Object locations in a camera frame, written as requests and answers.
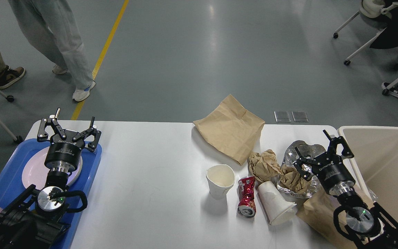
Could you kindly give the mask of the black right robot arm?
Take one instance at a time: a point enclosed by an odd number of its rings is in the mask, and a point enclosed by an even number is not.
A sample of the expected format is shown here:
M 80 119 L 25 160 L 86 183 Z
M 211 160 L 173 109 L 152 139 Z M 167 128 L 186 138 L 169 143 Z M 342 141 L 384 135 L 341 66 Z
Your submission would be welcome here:
M 343 162 L 354 157 L 346 139 L 323 132 L 330 142 L 327 151 L 310 159 L 295 147 L 293 166 L 306 181 L 316 176 L 326 194 L 337 199 L 333 223 L 340 235 L 358 249 L 398 249 L 398 222 L 377 202 L 369 208 L 354 189 L 356 181 Z

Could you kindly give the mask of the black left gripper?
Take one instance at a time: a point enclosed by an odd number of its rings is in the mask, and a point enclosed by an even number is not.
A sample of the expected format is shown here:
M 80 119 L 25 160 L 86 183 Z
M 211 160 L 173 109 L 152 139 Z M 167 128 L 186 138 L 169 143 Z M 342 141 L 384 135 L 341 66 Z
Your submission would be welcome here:
M 58 116 L 61 108 L 57 108 L 55 114 L 48 118 L 42 118 L 37 133 L 38 142 L 50 142 L 44 165 L 52 170 L 53 168 L 64 168 L 67 172 L 74 172 L 78 169 L 82 150 L 87 149 L 94 152 L 98 147 L 98 142 L 102 132 L 94 124 L 95 117 L 91 118 L 89 128 L 77 132 L 69 141 L 65 130 L 58 123 Z M 93 137 L 86 145 L 86 139 Z

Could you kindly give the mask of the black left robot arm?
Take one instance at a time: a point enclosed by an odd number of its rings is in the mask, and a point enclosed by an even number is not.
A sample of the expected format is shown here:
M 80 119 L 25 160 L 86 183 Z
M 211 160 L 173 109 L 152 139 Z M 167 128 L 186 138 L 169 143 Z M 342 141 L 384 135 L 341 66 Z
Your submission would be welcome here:
M 38 128 L 37 141 L 50 143 L 44 160 L 46 181 L 41 189 L 28 186 L 0 212 L 0 249 L 49 249 L 71 227 L 61 221 L 63 216 L 87 208 L 86 193 L 71 191 L 68 178 L 78 169 L 84 149 L 97 150 L 102 133 L 95 117 L 82 132 L 63 129 L 59 112 L 42 119 Z

